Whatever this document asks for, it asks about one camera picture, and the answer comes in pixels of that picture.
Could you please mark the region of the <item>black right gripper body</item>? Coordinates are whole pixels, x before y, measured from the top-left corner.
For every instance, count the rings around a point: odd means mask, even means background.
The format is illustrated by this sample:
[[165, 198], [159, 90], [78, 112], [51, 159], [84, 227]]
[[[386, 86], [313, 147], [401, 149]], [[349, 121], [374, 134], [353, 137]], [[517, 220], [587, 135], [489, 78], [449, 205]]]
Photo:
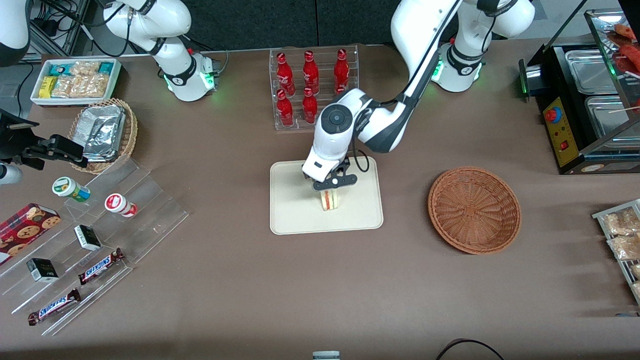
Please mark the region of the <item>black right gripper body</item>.
[[21, 156], [24, 150], [39, 143], [39, 137], [32, 130], [39, 123], [5, 110], [0, 110], [0, 116], [0, 159], [11, 163], [14, 157]]

